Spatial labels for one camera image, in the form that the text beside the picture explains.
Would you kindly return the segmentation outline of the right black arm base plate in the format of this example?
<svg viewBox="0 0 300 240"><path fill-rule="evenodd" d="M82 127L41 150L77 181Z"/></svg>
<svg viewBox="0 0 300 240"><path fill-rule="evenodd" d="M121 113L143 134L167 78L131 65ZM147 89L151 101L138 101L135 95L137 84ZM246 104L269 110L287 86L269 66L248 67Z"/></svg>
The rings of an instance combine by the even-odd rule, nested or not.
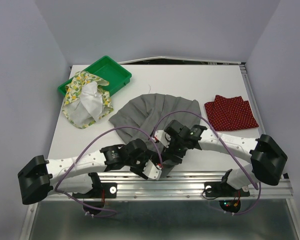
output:
<svg viewBox="0 0 300 240"><path fill-rule="evenodd" d="M202 196L208 199L231 198L231 197L249 197L250 192L241 189L234 189L227 183L220 181L208 181L204 183Z"/></svg>

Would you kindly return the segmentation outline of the red polka dot skirt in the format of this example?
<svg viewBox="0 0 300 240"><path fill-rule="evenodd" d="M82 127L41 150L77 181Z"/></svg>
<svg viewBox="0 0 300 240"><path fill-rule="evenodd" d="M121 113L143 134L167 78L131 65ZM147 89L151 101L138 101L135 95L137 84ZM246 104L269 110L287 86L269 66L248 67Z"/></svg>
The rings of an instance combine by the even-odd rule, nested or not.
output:
<svg viewBox="0 0 300 240"><path fill-rule="evenodd" d="M209 123L218 132L231 132L259 127L250 103L241 96L226 98L216 95L204 104Z"/></svg>

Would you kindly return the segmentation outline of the grey skirt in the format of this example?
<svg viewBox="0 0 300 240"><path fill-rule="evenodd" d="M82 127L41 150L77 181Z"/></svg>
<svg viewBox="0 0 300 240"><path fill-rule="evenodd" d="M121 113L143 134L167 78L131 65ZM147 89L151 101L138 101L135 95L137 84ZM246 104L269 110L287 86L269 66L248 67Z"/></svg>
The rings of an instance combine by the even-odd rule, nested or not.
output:
<svg viewBox="0 0 300 240"><path fill-rule="evenodd" d="M159 93L143 94L124 105L109 122L123 140L123 145L140 139L148 150L154 151L153 163L162 168L165 177L176 165L164 163L164 146L153 140L157 130L164 130L176 120L188 128L200 125L201 110L197 100Z"/></svg>

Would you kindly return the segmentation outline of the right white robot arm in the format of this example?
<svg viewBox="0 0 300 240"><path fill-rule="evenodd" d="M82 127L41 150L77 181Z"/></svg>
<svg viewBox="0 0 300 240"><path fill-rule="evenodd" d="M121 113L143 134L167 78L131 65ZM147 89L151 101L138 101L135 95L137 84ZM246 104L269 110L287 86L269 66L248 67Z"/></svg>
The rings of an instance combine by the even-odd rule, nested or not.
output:
<svg viewBox="0 0 300 240"><path fill-rule="evenodd" d="M263 183L277 186L281 180L287 155L269 135L244 138L214 132L202 125L192 128L177 120L171 121L163 130L155 132L155 139L164 146L167 158L180 164L187 150L214 151L242 159L247 165L229 169L219 181L206 182L205 196L208 199L248 197L248 185Z"/></svg>

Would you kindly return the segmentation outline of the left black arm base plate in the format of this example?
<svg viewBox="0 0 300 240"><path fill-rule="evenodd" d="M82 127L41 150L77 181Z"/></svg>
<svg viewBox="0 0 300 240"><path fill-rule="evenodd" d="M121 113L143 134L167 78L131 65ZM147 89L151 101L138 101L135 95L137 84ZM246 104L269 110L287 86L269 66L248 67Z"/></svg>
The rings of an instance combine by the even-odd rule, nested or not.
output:
<svg viewBox="0 0 300 240"><path fill-rule="evenodd" d="M103 182L100 187L94 187L87 193L73 193L76 199L115 199L117 197L117 183Z"/></svg>

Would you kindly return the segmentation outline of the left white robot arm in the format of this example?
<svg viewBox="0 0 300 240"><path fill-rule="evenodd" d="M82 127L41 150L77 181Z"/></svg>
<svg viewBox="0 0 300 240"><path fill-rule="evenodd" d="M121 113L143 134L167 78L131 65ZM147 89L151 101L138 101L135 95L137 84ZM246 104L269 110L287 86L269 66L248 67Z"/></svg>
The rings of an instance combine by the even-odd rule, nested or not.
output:
<svg viewBox="0 0 300 240"><path fill-rule="evenodd" d="M143 179L158 180L162 171L149 153L146 144L136 139L77 157L45 159L43 155L35 156L17 174L22 203L35 204L57 193L65 179L116 171L123 167L129 167L131 172Z"/></svg>

